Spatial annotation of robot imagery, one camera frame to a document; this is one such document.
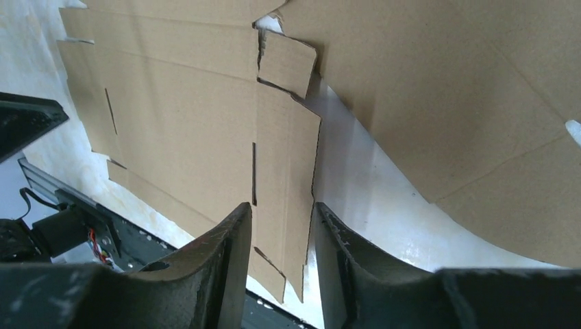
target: corrugated cardboard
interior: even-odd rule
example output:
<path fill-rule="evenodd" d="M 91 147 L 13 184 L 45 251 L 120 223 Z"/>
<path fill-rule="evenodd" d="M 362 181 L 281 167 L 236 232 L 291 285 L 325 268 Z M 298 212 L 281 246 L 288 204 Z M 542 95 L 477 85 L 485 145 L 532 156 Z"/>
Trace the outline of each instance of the corrugated cardboard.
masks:
<path fill-rule="evenodd" d="M 68 72 L 67 81 L 92 150 L 123 163 L 107 92 L 101 83 L 99 72 L 94 71 L 96 59 L 92 45 L 63 42 L 59 44 L 59 48 L 63 50 L 61 58 L 65 67 L 77 68 Z"/>
<path fill-rule="evenodd" d="M 274 14 L 428 201 L 500 247 L 579 266 L 581 149 L 564 123 L 581 117 L 580 7 L 290 0 Z"/>
<path fill-rule="evenodd" d="M 251 21 L 234 26 L 262 8 L 259 1 L 246 3 L 251 7 L 246 13 L 216 14 L 216 24 L 206 24 L 214 14 L 201 21 L 175 20 L 204 6 L 182 2 L 165 3 L 159 12 L 156 1 L 130 8 L 128 0 L 88 1 L 88 10 L 61 11 L 68 35 L 95 42 L 80 46 L 92 47 L 86 52 L 94 54 L 98 69 L 93 70 L 107 88 L 123 154 L 124 167 L 109 163 L 110 179 L 194 236 L 240 201 L 256 200 L 253 244 L 268 260 L 253 255 L 251 274 L 279 301 L 285 277 L 302 298 L 320 118 L 291 94 L 257 79 L 265 74 L 270 83 L 298 95 L 308 86 L 305 68 L 313 67 L 316 53 L 301 42 L 267 34 L 262 48 L 272 51 L 259 56 Z M 226 12 L 240 7 L 240 1 L 223 2 L 236 2 L 221 8 Z M 167 11 L 177 8 L 171 4 L 185 7 Z M 79 52 L 69 50 L 74 46 L 79 45 L 59 43 L 67 57 Z M 281 66 L 269 59 L 281 55 L 277 47 L 286 54 Z M 259 57 L 269 63 L 260 72 Z M 65 62 L 67 72 L 77 70 L 75 64 Z M 286 76 L 295 65 L 306 77 Z M 284 166 L 274 172 L 280 161 Z M 293 242 L 261 236 L 274 230 Z"/>

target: white surface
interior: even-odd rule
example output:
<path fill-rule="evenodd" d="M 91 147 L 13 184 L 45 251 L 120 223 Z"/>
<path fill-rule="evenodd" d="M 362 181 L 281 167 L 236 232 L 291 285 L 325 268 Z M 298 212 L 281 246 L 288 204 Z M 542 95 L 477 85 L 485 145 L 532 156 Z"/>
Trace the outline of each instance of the white surface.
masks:
<path fill-rule="evenodd" d="M 65 38 L 58 7 L 66 0 L 0 1 L 0 91 L 56 99 L 71 120 L 25 150 L 28 160 L 176 247 L 192 237 L 108 180 L 106 157 L 90 152 L 69 97 L 55 40 Z M 364 128 L 323 85 L 307 105 L 323 117 L 315 194 L 347 225 L 420 268 L 546 267 L 474 236 L 423 200 Z M 310 248 L 305 303 L 290 287 L 282 307 L 323 327 L 319 281 Z M 247 287 L 274 299 L 253 279 Z"/>

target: cardboard tab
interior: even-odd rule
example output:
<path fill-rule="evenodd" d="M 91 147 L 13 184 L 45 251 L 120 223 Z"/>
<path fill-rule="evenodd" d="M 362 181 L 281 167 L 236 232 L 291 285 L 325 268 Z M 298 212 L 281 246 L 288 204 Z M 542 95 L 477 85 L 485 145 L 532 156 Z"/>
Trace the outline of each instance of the cardboard tab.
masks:
<path fill-rule="evenodd" d="M 131 171 L 110 161 L 107 161 L 107 169 L 110 180 L 125 187 L 160 214 L 176 222 L 193 237 L 201 236 L 217 224 Z"/>
<path fill-rule="evenodd" d="M 302 300 L 321 118 L 268 86 L 259 86 L 258 100 L 256 246 Z"/>
<path fill-rule="evenodd" d="M 88 9 L 83 8 L 58 8 L 60 18 L 69 38 L 93 40 L 92 26 L 89 20 Z"/>
<path fill-rule="evenodd" d="M 248 275 L 260 284 L 279 302 L 284 301 L 284 285 L 286 279 L 266 259 L 259 255 L 254 248 L 250 250 Z"/>
<path fill-rule="evenodd" d="M 85 0 L 89 9 L 186 22 L 251 27 L 285 0 Z"/>
<path fill-rule="evenodd" d="M 113 114 L 101 83 L 95 47 L 85 42 L 69 41 L 58 41 L 57 46 L 66 69 L 71 98 L 87 131 L 92 150 L 123 163 Z"/>
<path fill-rule="evenodd" d="M 258 77 L 305 98 L 314 61 L 317 59 L 314 48 L 266 31 L 261 52 Z"/>

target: flat cardboard box blank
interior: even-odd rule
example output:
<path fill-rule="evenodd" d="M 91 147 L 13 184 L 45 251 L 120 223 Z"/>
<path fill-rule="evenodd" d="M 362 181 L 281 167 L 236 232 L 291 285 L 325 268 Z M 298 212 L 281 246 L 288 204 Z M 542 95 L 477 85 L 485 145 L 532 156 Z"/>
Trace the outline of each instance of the flat cardboard box blank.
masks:
<path fill-rule="evenodd" d="M 94 41 L 58 45 L 71 93 L 74 86 L 107 90 L 106 108 L 86 109 L 99 120 L 86 116 L 84 124 L 116 130 L 122 160 L 109 162 L 110 179 L 193 236 L 240 202 L 253 201 L 249 274 L 281 302 L 285 280 L 302 299 L 320 118 L 291 93 L 306 93 L 315 50 L 272 33 L 259 47 L 252 21 L 237 25 L 265 5 L 257 1 L 249 1 L 250 12 L 230 12 L 240 5 L 234 1 L 238 5 L 201 21 L 191 21 L 196 15 L 178 19 L 206 8 L 203 1 L 183 3 L 183 10 L 167 3 L 160 9 L 156 1 L 127 6 L 131 2 L 88 1 L 87 10 L 61 10 L 69 36 Z M 217 21 L 209 24 L 212 17 Z M 272 56 L 282 56 L 284 64 Z M 260 70 L 259 59 L 265 63 Z M 99 77 L 72 74 L 78 63 Z"/>
<path fill-rule="evenodd" d="M 580 13 L 573 0 L 289 0 L 273 14 L 429 202 L 500 247 L 580 266 L 581 149 L 565 142 L 581 119 Z"/>

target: black cable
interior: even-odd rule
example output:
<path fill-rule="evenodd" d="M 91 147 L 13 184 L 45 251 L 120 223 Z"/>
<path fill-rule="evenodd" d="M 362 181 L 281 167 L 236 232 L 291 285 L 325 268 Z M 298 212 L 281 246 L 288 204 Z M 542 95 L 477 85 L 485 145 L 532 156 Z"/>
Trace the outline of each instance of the black cable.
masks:
<path fill-rule="evenodd" d="M 32 197 L 32 199 L 37 201 L 39 204 L 42 204 L 43 206 L 52 208 L 54 210 L 60 210 L 57 205 L 51 204 L 51 203 L 46 202 L 45 200 L 41 199 L 30 188 L 23 187 L 20 189 L 20 196 L 24 199 L 24 202 L 26 202 L 26 206 L 28 207 L 28 209 L 26 210 L 26 213 L 24 215 L 22 215 L 19 219 L 22 219 L 26 215 L 28 215 L 28 213 L 30 212 L 30 208 L 32 207 L 32 205 L 30 204 L 30 199 L 28 199 L 27 194 L 30 195 L 30 197 Z"/>

